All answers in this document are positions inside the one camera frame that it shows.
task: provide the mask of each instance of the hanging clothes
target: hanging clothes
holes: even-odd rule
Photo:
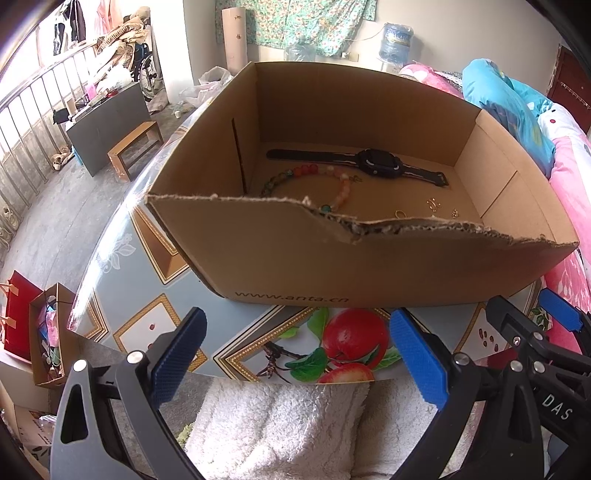
[[[362,20],[374,21],[378,0],[216,0],[216,38],[223,43],[222,9],[246,8],[246,43],[286,48],[300,38],[330,57],[346,47]]]
[[[123,24],[121,7],[118,0],[100,0],[96,9],[95,31],[97,35],[107,35],[114,28]]]
[[[65,52],[74,43],[86,39],[86,23],[80,0],[66,0],[56,11],[53,54]]]
[[[66,21],[64,12],[70,7],[71,0],[64,2],[56,11],[53,38],[53,54],[64,53],[72,39],[72,26]]]
[[[64,10],[64,17],[70,21],[72,28],[72,42],[79,42],[86,40],[86,23],[84,21],[84,14],[82,13],[82,6],[80,0],[70,0],[65,2],[67,8]]]

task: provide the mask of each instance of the wall socket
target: wall socket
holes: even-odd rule
[[[340,57],[344,60],[359,61],[359,54],[352,51],[344,51],[340,54]]]

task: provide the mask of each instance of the blue rubber pad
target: blue rubber pad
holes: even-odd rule
[[[549,288],[544,288],[540,290],[538,301],[540,307],[551,314],[569,332],[581,330],[583,323],[579,319],[579,312],[557,293]]]
[[[447,401],[447,372],[405,311],[390,317],[390,335],[426,402],[441,410]]]
[[[194,308],[152,371],[152,404],[155,408],[173,399],[206,333],[205,312]]]

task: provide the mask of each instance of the floral curtain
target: floral curtain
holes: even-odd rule
[[[216,36],[223,43],[222,9],[246,8],[246,42],[286,48],[305,38],[316,53],[345,49],[362,20],[375,20],[377,0],[216,0]]]

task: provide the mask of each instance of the beaded bracelet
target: beaded bracelet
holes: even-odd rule
[[[275,187],[280,183],[293,179],[302,177],[305,175],[328,175],[329,177],[336,177],[340,180],[340,191],[339,194],[335,197],[335,199],[330,202],[328,205],[323,205],[320,207],[322,212],[336,212],[349,198],[351,193],[351,182],[352,181],[361,181],[361,179],[355,175],[350,176],[343,172],[339,168],[335,168],[332,165],[329,166],[318,166],[315,163],[311,163],[309,165],[302,165],[301,167],[290,168],[289,170],[282,171],[281,173],[277,174],[275,177],[271,177],[268,182],[265,183],[263,190],[261,192],[262,197],[269,197]]]

